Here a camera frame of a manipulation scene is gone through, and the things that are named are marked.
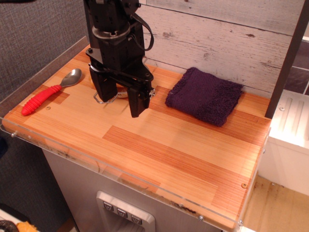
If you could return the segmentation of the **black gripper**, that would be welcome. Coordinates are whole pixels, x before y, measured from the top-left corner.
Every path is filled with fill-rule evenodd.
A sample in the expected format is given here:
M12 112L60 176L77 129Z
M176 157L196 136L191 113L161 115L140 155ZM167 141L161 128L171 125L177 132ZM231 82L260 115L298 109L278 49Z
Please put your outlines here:
M147 24L125 24L115 30L99 30L87 26L90 45L90 74L99 97L106 102L115 96L116 84L127 88L131 116L137 118L149 107L154 94L153 75L142 62L154 38L145 48L143 29Z

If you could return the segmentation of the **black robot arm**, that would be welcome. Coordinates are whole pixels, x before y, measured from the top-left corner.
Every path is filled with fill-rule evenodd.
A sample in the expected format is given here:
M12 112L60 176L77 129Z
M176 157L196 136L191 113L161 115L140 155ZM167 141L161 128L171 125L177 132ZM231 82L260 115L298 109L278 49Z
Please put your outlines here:
M150 27L136 14L140 6L137 0L84 1L90 38L86 54L97 94L109 103L118 96L117 86L125 87L132 117L149 107L155 92L154 77L142 61L154 36L145 47L143 29Z

